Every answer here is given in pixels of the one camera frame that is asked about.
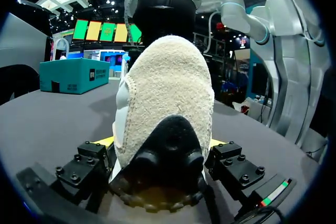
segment gray tablecloth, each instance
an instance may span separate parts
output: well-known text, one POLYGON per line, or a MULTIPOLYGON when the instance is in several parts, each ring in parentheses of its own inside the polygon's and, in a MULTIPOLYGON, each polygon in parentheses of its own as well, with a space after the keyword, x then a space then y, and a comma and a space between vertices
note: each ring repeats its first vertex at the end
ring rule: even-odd
MULTIPOLYGON (((36 91, 0 106, 0 157, 10 176, 40 163, 51 173, 65 165, 84 141, 97 141, 112 135, 118 82, 82 95, 36 91)), ((266 175, 278 172, 298 181, 296 187, 279 206, 288 214, 303 196, 314 178, 318 164, 298 147, 257 121, 215 102, 213 138, 234 141, 255 165, 266 167, 266 175)), ((241 207, 225 188, 208 178, 214 187, 222 223, 230 223, 241 207)), ((177 213, 161 211, 150 214, 144 209, 130 208, 118 197, 104 197, 99 214, 132 223, 210 223, 202 200, 195 207, 184 207, 177 213)), ((270 223, 277 221, 273 215, 270 223)))

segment exhibition hall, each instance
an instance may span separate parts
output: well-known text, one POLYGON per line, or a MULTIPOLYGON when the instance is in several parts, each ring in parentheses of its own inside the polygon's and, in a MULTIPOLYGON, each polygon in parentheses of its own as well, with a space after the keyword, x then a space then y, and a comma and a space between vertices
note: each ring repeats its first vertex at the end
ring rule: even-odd
POLYGON ((336 61, 313 0, 8 1, 8 223, 315 220, 336 61))

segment cardboard box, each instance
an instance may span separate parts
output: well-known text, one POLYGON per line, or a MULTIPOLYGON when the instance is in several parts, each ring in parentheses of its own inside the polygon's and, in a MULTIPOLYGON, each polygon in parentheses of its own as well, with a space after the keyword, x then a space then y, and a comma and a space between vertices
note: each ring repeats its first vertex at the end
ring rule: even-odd
POLYGON ((109 82, 110 63, 67 59, 40 63, 40 89, 54 93, 83 94, 109 82))

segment screw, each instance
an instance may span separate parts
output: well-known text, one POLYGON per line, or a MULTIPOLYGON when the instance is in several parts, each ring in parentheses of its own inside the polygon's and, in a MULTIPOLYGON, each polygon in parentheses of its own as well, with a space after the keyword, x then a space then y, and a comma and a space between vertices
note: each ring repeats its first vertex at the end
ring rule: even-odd
POLYGON ((88 158, 88 164, 93 165, 95 161, 90 157, 88 158))
POLYGON ((71 180, 72 180, 73 182, 78 182, 78 181, 80 181, 80 177, 78 177, 78 176, 74 173, 74 174, 72 174, 72 176, 71 176, 71 180))
POLYGON ((259 166, 256 170, 256 174, 261 175, 265 172, 265 168, 263 166, 259 166))
POLYGON ((231 164, 232 164, 232 158, 227 158, 227 159, 225 159, 225 161, 224 161, 224 165, 229 166, 229 165, 231 165, 231 164))
POLYGON ((244 184, 248 183, 249 182, 249 177, 247 174, 244 174, 241 178, 240 178, 240 181, 243 182, 244 184))
POLYGON ((246 156, 244 154, 240 154, 238 157, 239 161, 244 161, 246 159, 246 156))
POLYGON ((58 175, 61 175, 63 172, 64 172, 64 170, 63 170, 62 167, 60 167, 60 166, 57 166, 57 167, 56 167, 56 173, 57 173, 58 175))
POLYGON ((81 160, 81 156, 80 156, 79 154, 76 154, 76 155, 75 155, 75 160, 76 160, 76 161, 80 161, 80 160, 81 160))

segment black cable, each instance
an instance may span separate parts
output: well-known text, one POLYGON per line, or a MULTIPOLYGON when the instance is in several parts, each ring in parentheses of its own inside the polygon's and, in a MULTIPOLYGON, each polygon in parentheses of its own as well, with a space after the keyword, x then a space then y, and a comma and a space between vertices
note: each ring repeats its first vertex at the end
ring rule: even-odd
POLYGON ((253 221, 253 219, 255 217, 257 217, 258 215, 265 214, 265 216, 263 216, 262 218, 260 218, 256 222, 254 222, 254 224, 261 224, 268 217, 270 217, 274 212, 279 216, 280 223, 282 223, 282 224, 287 223, 284 215, 281 213, 281 211, 278 208, 273 207, 273 206, 267 206, 267 207, 262 207, 262 208, 258 208, 258 209, 252 210, 250 213, 247 213, 246 215, 244 215, 241 218, 239 218, 233 224, 244 224, 244 223, 247 223, 247 222, 251 223, 250 220, 253 221))
POLYGON ((284 215, 278 208, 273 207, 273 206, 267 206, 267 207, 262 207, 257 211, 257 215, 261 215, 261 214, 267 214, 267 215, 262 217, 255 224, 263 223, 263 221, 265 221, 271 214, 273 214, 273 212, 275 212, 279 216, 280 223, 287 223, 284 215))
POLYGON ((319 150, 321 150, 323 147, 325 147, 327 144, 323 144, 320 148, 318 148, 316 151, 313 152, 306 152, 307 154, 309 154, 311 156, 311 154, 318 152, 319 150))

